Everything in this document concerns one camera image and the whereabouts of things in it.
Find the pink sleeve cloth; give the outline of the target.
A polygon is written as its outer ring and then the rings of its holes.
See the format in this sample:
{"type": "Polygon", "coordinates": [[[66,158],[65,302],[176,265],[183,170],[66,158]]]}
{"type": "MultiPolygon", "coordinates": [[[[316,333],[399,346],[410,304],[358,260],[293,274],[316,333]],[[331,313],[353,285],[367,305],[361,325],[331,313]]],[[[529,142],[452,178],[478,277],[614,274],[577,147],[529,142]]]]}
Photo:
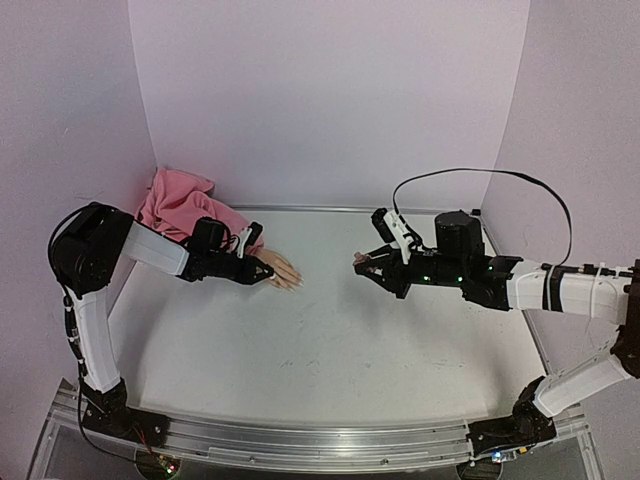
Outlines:
{"type": "Polygon", "coordinates": [[[178,170],[159,168],[135,219],[176,242],[193,234],[197,221],[210,217],[225,224],[231,235],[250,225],[239,212],[214,199],[214,183],[178,170]]]}

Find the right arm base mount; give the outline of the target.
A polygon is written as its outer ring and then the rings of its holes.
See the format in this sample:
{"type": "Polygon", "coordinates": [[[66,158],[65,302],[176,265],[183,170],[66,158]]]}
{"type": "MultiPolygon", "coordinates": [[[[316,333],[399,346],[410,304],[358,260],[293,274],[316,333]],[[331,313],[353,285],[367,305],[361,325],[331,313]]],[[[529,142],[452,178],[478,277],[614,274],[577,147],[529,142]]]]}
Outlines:
{"type": "Polygon", "coordinates": [[[553,440],[557,435],[554,421],[546,417],[531,400],[518,401],[509,416],[475,421],[466,438],[475,458],[496,452],[533,447],[553,440]]]}

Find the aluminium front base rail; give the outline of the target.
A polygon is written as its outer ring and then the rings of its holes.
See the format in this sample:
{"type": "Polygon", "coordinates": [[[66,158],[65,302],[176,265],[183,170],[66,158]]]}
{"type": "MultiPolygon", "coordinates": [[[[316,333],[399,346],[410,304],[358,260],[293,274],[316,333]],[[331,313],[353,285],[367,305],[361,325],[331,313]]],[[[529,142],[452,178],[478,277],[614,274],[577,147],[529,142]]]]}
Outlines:
{"type": "Polygon", "coordinates": [[[251,424],[137,411],[143,432],[118,437],[74,389],[59,388],[51,416],[89,438],[144,452],[214,465],[296,472],[420,470],[484,458],[497,462],[546,459],[583,463],[594,458],[591,433],[579,406],[555,421],[554,437],[510,447],[483,422],[464,420],[374,426],[251,424]]]}

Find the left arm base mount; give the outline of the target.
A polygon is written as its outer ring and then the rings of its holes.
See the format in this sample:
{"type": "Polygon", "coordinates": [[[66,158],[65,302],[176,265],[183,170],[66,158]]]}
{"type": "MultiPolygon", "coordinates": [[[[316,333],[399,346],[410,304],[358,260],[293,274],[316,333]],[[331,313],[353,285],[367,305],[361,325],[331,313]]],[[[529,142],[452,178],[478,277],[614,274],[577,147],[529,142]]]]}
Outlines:
{"type": "Polygon", "coordinates": [[[80,393],[86,400],[80,425],[89,431],[146,445],[165,445],[169,418],[166,415],[132,408],[123,379],[106,392],[81,382],[80,393]]]}

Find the nail polish bottle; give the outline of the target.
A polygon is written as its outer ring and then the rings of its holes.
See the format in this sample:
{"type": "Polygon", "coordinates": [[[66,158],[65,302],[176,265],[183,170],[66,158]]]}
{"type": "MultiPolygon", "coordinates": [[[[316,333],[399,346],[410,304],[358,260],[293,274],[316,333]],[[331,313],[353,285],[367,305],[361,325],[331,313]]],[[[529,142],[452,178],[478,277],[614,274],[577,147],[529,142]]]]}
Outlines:
{"type": "Polygon", "coordinates": [[[356,266],[356,265],[359,265],[359,264],[363,264],[363,263],[366,263],[366,262],[368,262],[370,260],[371,260],[371,256],[370,255],[363,254],[363,253],[360,253],[360,252],[356,252],[354,254],[353,265],[356,266]]]}

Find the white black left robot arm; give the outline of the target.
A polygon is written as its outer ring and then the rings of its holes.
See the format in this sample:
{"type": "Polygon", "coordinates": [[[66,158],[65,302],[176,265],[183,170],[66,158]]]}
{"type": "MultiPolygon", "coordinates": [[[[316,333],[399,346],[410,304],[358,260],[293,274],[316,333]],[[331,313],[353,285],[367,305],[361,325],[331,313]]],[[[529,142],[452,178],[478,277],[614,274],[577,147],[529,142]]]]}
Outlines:
{"type": "Polygon", "coordinates": [[[47,255],[63,293],[67,340],[85,384],[105,394],[122,382],[106,306],[121,258],[186,282],[216,277],[253,286],[274,275],[271,266],[247,251],[261,232],[253,222],[234,235],[223,222],[202,217],[190,236],[175,241],[105,204],[93,202],[68,215],[52,233],[47,255]]]}

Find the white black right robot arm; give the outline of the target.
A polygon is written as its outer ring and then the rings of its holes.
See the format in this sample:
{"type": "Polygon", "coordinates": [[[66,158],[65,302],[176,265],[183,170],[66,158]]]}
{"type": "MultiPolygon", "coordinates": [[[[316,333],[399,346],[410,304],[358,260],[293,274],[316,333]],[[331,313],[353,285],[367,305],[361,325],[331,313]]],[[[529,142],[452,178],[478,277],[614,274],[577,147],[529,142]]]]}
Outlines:
{"type": "Polygon", "coordinates": [[[546,418],[639,376],[639,271],[635,267],[552,266],[515,256],[455,259],[435,249],[404,259],[399,249],[384,246],[356,254],[354,271],[399,299],[413,285],[457,288],[464,300],[486,309],[573,314],[615,325],[616,339],[591,358],[536,384],[528,401],[546,418]]]}

